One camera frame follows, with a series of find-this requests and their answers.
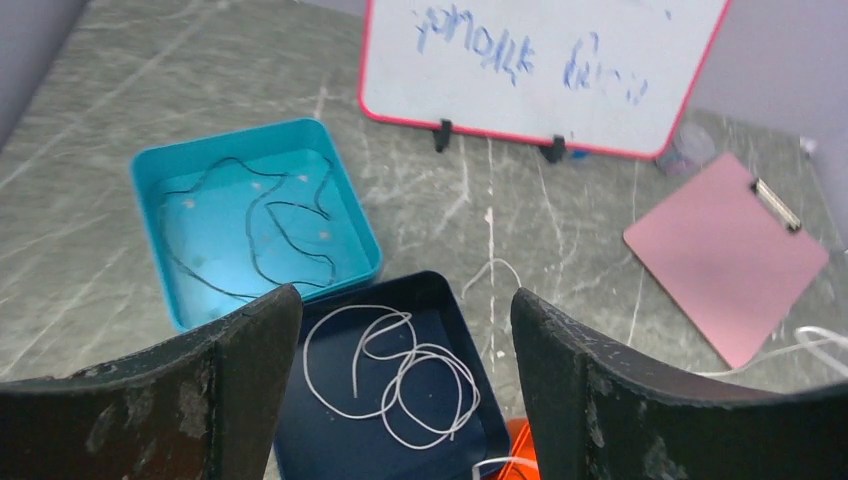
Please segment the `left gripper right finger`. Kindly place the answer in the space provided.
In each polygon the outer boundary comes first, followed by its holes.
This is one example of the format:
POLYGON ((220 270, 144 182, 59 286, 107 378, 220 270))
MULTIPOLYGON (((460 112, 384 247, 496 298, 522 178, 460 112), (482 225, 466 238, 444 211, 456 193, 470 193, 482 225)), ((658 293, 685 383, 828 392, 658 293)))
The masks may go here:
POLYGON ((653 359, 519 289, 513 344, 545 479, 843 479, 847 387, 778 394, 653 359))

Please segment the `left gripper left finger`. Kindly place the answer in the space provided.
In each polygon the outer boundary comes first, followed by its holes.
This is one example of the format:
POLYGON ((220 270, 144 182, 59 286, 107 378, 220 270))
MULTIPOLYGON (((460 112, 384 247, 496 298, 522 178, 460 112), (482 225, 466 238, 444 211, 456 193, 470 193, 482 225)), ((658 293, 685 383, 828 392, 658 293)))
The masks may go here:
POLYGON ((260 479, 303 314, 281 286, 150 348, 1 386, 5 479, 260 479))

